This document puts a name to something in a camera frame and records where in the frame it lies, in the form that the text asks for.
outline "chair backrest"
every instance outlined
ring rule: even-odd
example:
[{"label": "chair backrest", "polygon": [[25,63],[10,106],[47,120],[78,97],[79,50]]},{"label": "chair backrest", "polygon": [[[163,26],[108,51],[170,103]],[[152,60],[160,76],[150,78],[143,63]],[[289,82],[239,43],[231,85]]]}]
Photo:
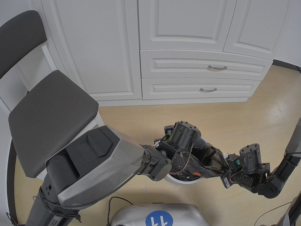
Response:
[{"label": "chair backrest", "polygon": [[41,17],[29,10],[0,27],[0,79],[25,55],[47,41]]}]

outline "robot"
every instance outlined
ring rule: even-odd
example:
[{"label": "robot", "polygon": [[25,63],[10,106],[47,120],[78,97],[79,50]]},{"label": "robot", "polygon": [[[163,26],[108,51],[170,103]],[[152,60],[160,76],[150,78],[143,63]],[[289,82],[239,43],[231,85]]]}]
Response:
[{"label": "robot", "polygon": [[[176,175],[184,171],[201,132],[183,121],[165,127],[165,132],[155,146],[150,146],[139,145],[110,126],[88,131],[46,161],[47,175],[25,225],[67,226],[73,218],[80,221],[78,212],[81,209],[108,197],[135,175],[146,175],[153,181],[160,181],[169,173]],[[178,155],[188,155],[187,162],[175,169],[173,164]],[[282,162],[272,172],[269,163],[261,162],[259,144],[252,144],[242,148],[239,155],[230,154],[226,158],[221,181],[225,188],[238,184],[252,193],[274,198],[280,194],[300,157],[301,118]],[[293,226],[300,214],[299,194],[276,226]],[[117,212],[111,225],[160,224],[209,226],[198,209],[187,204],[132,205]]]}]

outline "beige floor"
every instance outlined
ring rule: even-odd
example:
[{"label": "beige floor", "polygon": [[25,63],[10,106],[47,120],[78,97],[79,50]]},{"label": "beige floor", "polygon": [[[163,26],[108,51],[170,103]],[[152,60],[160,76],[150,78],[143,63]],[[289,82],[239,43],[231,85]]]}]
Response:
[{"label": "beige floor", "polygon": [[[226,153],[259,143],[262,162],[274,169],[282,160],[284,150],[295,125],[301,117],[301,74],[272,66],[254,95],[247,102],[188,105],[149,105],[100,107],[105,124],[133,137],[140,144],[152,144],[163,136],[163,127],[184,120],[197,126],[202,135]],[[212,225],[253,226],[264,212],[291,201],[301,189],[301,166],[288,179],[281,194],[274,199],[234,185],[225,189],[220,178],[204,179],[189,186],[177,186],[166,180],[152,182],[145,176],[135,176],[114,195],[134,204],[152,202],[191,203],[196,205]],[[26,178],[19,162],[15,173],[15,201],[19,223],[25,223],[42,181]],[[106,198],[80,212],[82,224],[73,220],[70,225],[105,226]],[[112,202],[112,215],[126,203]],[[285,211],[276,209],[263,216],[256,225],[275,224]]]}]

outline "chair seat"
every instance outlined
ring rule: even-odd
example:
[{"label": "chair seat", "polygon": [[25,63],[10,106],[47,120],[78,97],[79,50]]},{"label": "chair seat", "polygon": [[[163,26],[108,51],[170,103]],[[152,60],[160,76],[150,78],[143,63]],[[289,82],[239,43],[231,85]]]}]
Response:
[{"label": "chair seat", "polygon": [[41,80],[8,119],[25,175],[35,178],[45,161],[68,145],[97,112],[98,103],[60,71]]}]

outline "blue circular logo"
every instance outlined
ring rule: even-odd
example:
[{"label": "blue circular logo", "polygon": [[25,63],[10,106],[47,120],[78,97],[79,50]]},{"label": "blue circular logo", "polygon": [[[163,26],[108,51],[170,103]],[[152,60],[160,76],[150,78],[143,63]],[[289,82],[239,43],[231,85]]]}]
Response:
[{"label": "blue circular logo", "polygon": [[145,220],[146,226],[172,226],[173,218],[165,211],[155,211],[150,213]]}]

